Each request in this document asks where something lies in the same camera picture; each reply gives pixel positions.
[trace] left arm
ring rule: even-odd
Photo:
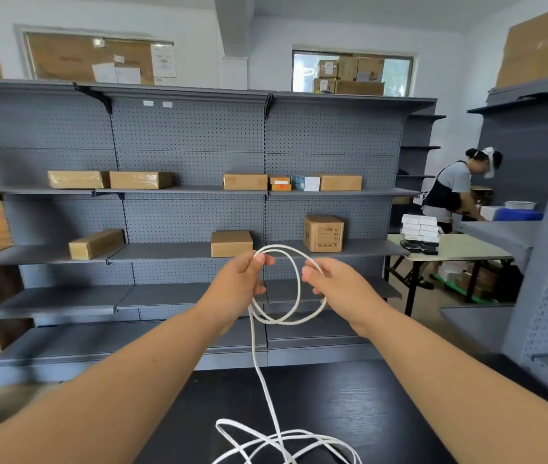
[[[207,347],[228,330],[274,259],[254,251],[216,275],[195,307],[163,322],[0,425],[6,464],[130,464]]]

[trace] tangled white cable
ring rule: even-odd
[[[296,271],[296,278],[298,279],[298,296],[296,297],[296,304],[294,304],[293,308],[291,308],[291,311],[289,311],[280,319],[273,319],[272,317],[267,315],[261,309],[259,304],[257,304],[254,298],[252,299],[252,305],[250,305],[248,308],[248,314],[250,316],[250,335],[252,337],[252,360],[255,364],[257,375],[259,376],[259,380],[261,381],[261,385],[263,387],[265,400],[267,401],[268,407],[270,408],[270,414],[272,417],[272,421],[274,422],[274,429],[276,430],[276,433],[270,436],[266,436],[234,420],[229,420],[226,418],[221,418],[219,420],[216,420],[216,429],[218,430],[218,432],[220,432],[222,436],[226,438],[226,440],[229,443],[232,444],[234,449],[231,449],[227,451],[226,453],[222,454],[221,456],[219,456],[218,459],[216,459],[212,464],[218,464],[219,462],[222,462],[224,459],[227,459],[229,456],[232,456],[237,453],[240,453],[242,457],[244,458],[244,464],[252,464],[252,458],[267,445],[273,446],[280,451],[280,453],[283,455],[283,458],[285,459],[284,464],[298,464],[296,461],[297,458],[299,458],[303,454],[309,452],[310,450],[318,446],[325,446],[332,454],[334,454],[334,456],[339,458],[345,464],[362,464],[362,461],[360,460],[360,456],[357,454],[354,448],[349,446],[347,443],[344,443],[336,438],[333,438],[332,436],[317,435],[307,430],[288,430],[283,432],[280,431],[280,425],[278,424],[278,418],[276,416],[276,412],[274,411],[274,405],[272,404],[270,392],[268,391],[268,387],[265,383],[265,379],[263,378],[263,374],[261,373],[261,370],[259,369],[259,366],[257,364],[257,357],[255,355],[254,318],[256,318],[259,322],[262,322],[264,324],[281,324],[281,325],[301,324],[303,322],[307,322],[310,319],[313,319],[320,312],[322,312],[324,310],[325,303],[327,302],[327,300],[324,298],[324,301],[321,304],[321,306],[319,306],[319,309],[317,309],[315,312],[313,312],[312,314],[310,314],[309,316],[305,318],[294,320],[294,321],[287,321],[287,319],[289,319],[289,317],[293,315],[293,313],[298,308],[298,305],[300,304],[301,277],[300,277],[300,272],[298,271],[298,266],[294,262],[293,258],[286,251],[282,249],[292,250],[297,252],[301,256],[306,257],[308,260],[312,262],[315,268],[323,274],[321,267],[319,267],[313,259],[311,259],[309,256],[307,256],[305,253],[301,252],[300,250],[294,249],[293,247],[284,246],[283,244],[272,244],[270,246],[262,247],[255,254],[255,256],[257,254],[267,254],[269,252],[279,252],[281,254],[285,254],[285,256],[291,261],[291,264],[293,265],[293,268]],[[255,439],[252,441],[249,441],[248,443],[244,443],[240,445],[237,441],[235,441],[231,437],[231,435],[229,435],[229,433],[227,433],[224,430],[223,426],[225,425],[232,426],[239,430],[247,432],[253,435]],[[297,451],[295,454],[292,455],[285,449],[284,442],[286,440],[314,440],[314,442],[310,443],[309,445],[305,446],[300,451]],[[247,452],[247,449],[252,446],[257,446],[257,447],[249,455]],[[335,449],[334,446],[346,448],[348,451],[350,451],[351,455],[353,456],[352,463],[350,463],[337,449]]]

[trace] paper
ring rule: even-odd
[[[169,44],[152,44],[152,67],[155,77],[175,78],[175,48]]]
[[[175,78],[154,77],[154,84],[156,86],[173,86],[175,85]]]
[[[124,85],[140,85],[141,69],[134,67],[115,67],[117,74],[117,83]]]
[[[96,63],[92,65],[93,77],[98,83],[118,83],[115,63]]]

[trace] white basket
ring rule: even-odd
[[[510,210],[534,210],[536,203],[535,202],[518,202],[516,200],[511,200],[510,202],[504,203],[506,208]]]

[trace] hand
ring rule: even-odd
[[[274,265],[274,257],[250,250],[224,265],[201,297],[196,309],[220,324],[227,332],[239,315],[248,308],[255,295],[265,293],[259,273],[263,265]]]
[[[367,337],[367,320],[378,306],[385,304],[384,300],[362,275],[344,262],[334,258],[317,258],[315,262],[324,275],[307,260],[302,267],[302,281],[310,283],[316,295],[325,295],[331,308],[346,319],[358,335]]]

